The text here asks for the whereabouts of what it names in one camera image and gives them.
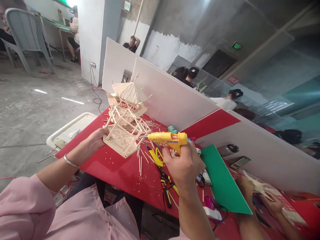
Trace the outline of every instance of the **hand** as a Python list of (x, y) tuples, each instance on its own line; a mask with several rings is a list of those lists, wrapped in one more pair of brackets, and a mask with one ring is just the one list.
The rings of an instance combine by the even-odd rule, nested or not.
[(236, 179), (236, 183), (244, 197), (251, 197), (253, 195), (253, 182), (251, 182), (246, 176), (238, 177)]
[(266, 198), (265, 196), (261, 195), (263, 200), (265, 201), (265, 203), (267, 203), (267, 205), (269, 206), (269, 208), (275, 212), (275, 213), (282, 213), (282, 207), (283, 204), (282, 202), (271, 192), (266, 191), (266, 193), (269, 195), (269, 197), (273, 200), (273, 202), (271, 202), (268, 198)]
[(83, 140), (78, 146), (67, 154), (67, 159), (75, 165), (81, 165), (89, 159), (105, 143), (102, 138), (104, 134), (109, 134), (109, 130), (99, 128)]
[(188, 190), (195, 186), (196, 177), (206, 168), (206, 165), (197, 154), (194, 143), (188, 141), (187, 145), (181, 146), (180, 158), (172, 158), (168, 147), (164, 147), (162, 152), (164, 162), (178, 190)]

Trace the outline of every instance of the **white plastic chair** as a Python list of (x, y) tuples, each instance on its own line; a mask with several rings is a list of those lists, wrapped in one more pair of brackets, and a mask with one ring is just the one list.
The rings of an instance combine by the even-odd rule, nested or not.
[(41, 66), (38, 52), (42, 52), (49, 63), (52, 73), (55, 73), (44, 43), (40, 20), (31, 13), (17, 8), (7, 9), (6, 19), (16, 45), (8, 43), (3, 39), (1, 40), (4, 43), (13, 67), (15, 68), (15, 65), (9, 48), (14, 50), (19, 55), (26, 71), (31, 76), (32, 73), (23, 54), (23, 51), (32, 52), (37, 66)]

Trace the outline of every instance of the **wall outlet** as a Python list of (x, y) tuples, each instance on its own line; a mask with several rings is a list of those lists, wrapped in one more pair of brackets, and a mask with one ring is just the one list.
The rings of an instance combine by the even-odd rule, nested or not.
[(131, 6), (131, 4), (129, 2), (127, 2), (127, 1), (124, 2), (124, 9), (126, 11), (130, 12), (130, 6)]
[(90, 66), (93, 67), (93, 68), (96, 68), (96, 64), (93, 63), (93, 62), (90, 62)]

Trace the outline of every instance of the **white partition board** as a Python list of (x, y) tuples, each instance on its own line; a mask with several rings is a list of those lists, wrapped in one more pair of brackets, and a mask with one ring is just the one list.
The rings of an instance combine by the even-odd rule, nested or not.
[(114, 93), (113, 83), (121, 83), (123, 72), (133, 72), (136, 55), (119, 43), (107, 38), (106, 54), (104, 59), (102, 89), (108, 93)]
[(202, 147), (235, 144), (239, 152), (224, 159), (246, 156), (244, 169), (281, 190), (320, 194), (320, 161), (276, 137), (255, 123), (228, 111), (241, 122), (197, 139)]
[(166, 126), (181, 131), (219, 109), (209, 98), (140, 57), (136, 58), (132, 77), (138, 72), (137, 88), (143, 88), (146, 96), (152, 94), (144, 102), (146, 114)]

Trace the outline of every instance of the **yellow hot glue gun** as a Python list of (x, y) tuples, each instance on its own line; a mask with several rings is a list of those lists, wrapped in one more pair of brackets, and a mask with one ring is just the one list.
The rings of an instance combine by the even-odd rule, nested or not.
[(170, 132), (150, 133), (148, 139), (153, 142), (163, 143), (176, 150), (181, 154), (181, 145), (188, 143), (188, 136), (186, 133), (173, 134)]

